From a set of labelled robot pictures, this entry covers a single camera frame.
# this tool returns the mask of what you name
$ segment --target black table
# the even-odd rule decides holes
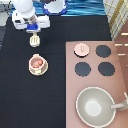
[[[11,18],[0,50],[0,128],[65,128],[67,41],[111,41],[107,16],[50,17],[51,27],[38,35],[14,29]],[[42,76],[29,72],[28,61],[40,54],[49,64]]]

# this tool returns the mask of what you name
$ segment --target pink mat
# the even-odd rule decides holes
[[[89,54],[79,58],[74,54],[74,47],[78,43],[89,46]],[[115,47],[112,41],[80,41],[66,43],[66,128],[90,128],[79,118],[76,112],[76,98],[80,91],[86,87],[100,87],[113,97],[115,103],[125,100],[126,87]],[[107,58],[99,57],[95,50],[98,45],[107,45],[111,48],[111,55]],[[80,77],[75,73],[78,62],[87,62],[91,67],[88,76]],[[115,67],[112,76],[102,76],[98,71],[101,62],[110,62]],[[128,110],[116,113],[114,121],[106,128],[128,128]]]

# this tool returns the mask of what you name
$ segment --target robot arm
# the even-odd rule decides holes
[[[12,3],[16,9],[12,14],[12,21],[16,29],[27,29],[29,24],[34,23],[38,26],[37,30],[35,28],[33,29],[36,32],[39,32],[41,28],[50,27],[50,21],[47,15],[36,16],[36,10],[32,0],[12,0]]]

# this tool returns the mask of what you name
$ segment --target black circle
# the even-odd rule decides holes
[[[98,70],[103,76],[112,76],[115,72],[114,66],[109,62],[100,63]]]
[[[96,48],[96,54],[100,57],[106,58],[111,54],[111,49],[106,45],[99,45]]]
[[[89,64],[86,62],[79,62],[75,66],[75,72],[79,76],[87,76],[91,71]]]

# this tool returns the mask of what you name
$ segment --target white bowl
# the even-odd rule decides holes
[[[114,100],[108,92],[99,87],[88,87],[78,95],[76,109],[84,123],[103,128],[114,120],[116,109],[110,107],[113,104]]]

